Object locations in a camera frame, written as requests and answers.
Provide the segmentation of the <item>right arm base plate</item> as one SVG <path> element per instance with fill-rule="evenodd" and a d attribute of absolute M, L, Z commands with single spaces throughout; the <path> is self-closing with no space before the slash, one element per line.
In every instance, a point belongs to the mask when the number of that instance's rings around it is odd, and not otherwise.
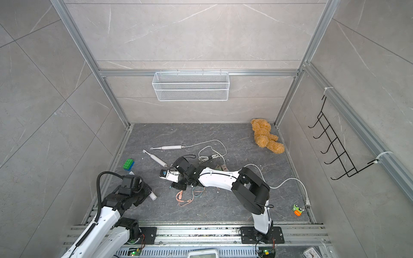
<path fill-rule="evenodd" d="M 284 234 L 280 227 L 271 227 L 267 234 L 258 232 L 254 227 L 241 227 L 239 230 L 243 244 L 284 244 Z"/>

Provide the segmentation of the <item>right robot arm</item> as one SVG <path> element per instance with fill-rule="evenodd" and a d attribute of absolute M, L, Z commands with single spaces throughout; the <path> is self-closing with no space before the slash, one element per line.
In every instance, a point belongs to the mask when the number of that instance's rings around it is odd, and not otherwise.
<path fill-rule="evenodd" d="M 185 191 L 191 187 L 215 187 L 231 191 L 248 210 L 254 221 L 254 229 L 258 234 L 268 236 L 273 226 L 270 216 L 270 186 L 249 168 L 243 167 L 235 172 L 211 169 L 206 166 L 194 166 L 185 156 L 174 161 L 172 167 L 160 173 L 166 177 L 174 170 L 179 173 L 176 179 L 171 179 L 172 187 Z"/>

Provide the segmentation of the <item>pink charger plug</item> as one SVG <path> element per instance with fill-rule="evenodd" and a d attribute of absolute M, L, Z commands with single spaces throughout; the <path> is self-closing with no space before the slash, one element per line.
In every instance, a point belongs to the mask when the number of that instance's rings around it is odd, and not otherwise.
<path fill-rule="evenodd" d="M 224 172 L 228 172 L 228 171 L 229 171 L 226 165 L 221 165 L 221 166 L 220 166 L 220 169 L 221 169 L 221 171 L 224 171 Z"/>

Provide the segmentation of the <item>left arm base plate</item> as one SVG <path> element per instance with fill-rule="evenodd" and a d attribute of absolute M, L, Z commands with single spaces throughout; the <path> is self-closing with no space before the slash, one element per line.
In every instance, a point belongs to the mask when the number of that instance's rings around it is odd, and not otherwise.
<path fill-rule="evenodd" d="M 141 227 L 140 234 L 133 237 L 127 243 L 129 245 L 153 245 L 157 236 L 156 227 Z"/>

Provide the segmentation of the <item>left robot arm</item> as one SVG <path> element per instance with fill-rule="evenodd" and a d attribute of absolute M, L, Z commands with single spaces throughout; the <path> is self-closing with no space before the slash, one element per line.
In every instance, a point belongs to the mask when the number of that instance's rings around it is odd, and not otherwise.
<path fill-rule="evenodd" d="M 103 175 L 113 175 L 122 180 L 121 184 L 105 198 L 102 198 L 100 179 Z M 152 188 L 137 175 L 119 175 L 101 172 L 96 179 L 97 213 L 93 221 L 64 253 L 64 258 L 112 258 L 127 243 L 145 243 L 145 235 L 135 219 L 123 214 L 131 206 L 139 206 L 147 198 L 156 200 Z"/>

